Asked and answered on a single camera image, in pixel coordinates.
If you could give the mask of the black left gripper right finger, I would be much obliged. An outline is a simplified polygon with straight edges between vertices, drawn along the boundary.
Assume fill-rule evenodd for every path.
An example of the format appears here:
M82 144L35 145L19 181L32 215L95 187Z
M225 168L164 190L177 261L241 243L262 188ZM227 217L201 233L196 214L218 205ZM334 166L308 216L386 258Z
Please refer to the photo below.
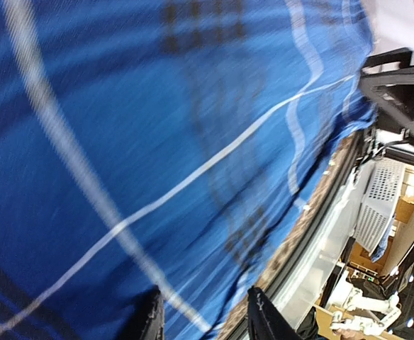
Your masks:
M250 339L300 339L261 288L252 286L247 294L247 330Z

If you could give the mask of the blue plaid long sleeve shirt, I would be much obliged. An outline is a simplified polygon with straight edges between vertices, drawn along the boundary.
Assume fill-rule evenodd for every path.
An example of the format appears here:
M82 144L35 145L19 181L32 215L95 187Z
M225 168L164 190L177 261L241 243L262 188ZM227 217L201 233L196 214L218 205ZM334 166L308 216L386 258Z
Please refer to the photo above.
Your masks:
M0 339L214 339L338 142L360 1L0 1Z

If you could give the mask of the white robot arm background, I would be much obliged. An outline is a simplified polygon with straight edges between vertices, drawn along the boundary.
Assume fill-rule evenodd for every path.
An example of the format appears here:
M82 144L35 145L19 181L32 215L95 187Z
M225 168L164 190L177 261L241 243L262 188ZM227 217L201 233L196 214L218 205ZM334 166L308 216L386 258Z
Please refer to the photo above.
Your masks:
M414 78L414 63L411 61L413 55L414 51L404 47L369 57L364 65L366 68L396 63L398 69L362 74L360 79L362 91L366 92L369 98L380 101L383 89L377 86L377 83L385 77L393 77L400 84L404 84L408 78ZM337 214L347 206L350 196L355 193L364 195L370 190L371 186L368 181L377 175L376 158L384 154L384 150L372 152L362 157L360 161L355 159L357 154L353 152L349 155L347 168L344 170L344 181L339 181L337 178L334 180L338 186L335 197L330 203L325 203L316 213L322 220L318 224L310 223L310 239L304 245L301 254L292 254L293 263L285 265L284 268L288 270L288 273L283 285L279 288L267 288L272 295L280 292L284 297L289 298L294 294L296 281L302 278L298 271L310 267L304 261L312 260L313 256L309 254L310 251L320 245L320 241L316 239L317 236L324 231L330 232L335 229ZM322 300L317 308L324 310L329 305L335 307L330 324L331 330L335 332L338 330L356 331L367 336L380 336L384 329L400 316L397 294L391 295L386 300L365 297L361 289L348 281L345 269L342 269L340 273L330 271L329 275ZM148 319L141 327L135 328L138 331L138 339L162 339L164 329L162 293L163 286L159 285L150 291L147 297L149 302L142 306L140 314ZM240 320L245 325L245 331L248 332L248 339L292 338L291 328L276 311L276 304L274 298L269 299L258 287L251 289L250 300L247 304L251 315Z

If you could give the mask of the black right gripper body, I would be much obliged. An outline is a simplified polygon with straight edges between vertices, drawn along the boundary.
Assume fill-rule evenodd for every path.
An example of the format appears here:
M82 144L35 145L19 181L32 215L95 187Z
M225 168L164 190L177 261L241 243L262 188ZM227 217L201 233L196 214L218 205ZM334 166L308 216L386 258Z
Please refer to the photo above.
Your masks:
M368 57L359 90L375 105L379 130L414 142L414 51L404 47Z

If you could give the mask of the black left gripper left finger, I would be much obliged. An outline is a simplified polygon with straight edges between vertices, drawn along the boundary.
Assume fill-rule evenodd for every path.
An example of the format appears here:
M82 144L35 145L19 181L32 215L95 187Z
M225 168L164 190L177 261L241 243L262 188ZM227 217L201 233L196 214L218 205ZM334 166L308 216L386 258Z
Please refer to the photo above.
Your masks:
M120 332L120 339L164 339L164 298L158 287L147 291Z

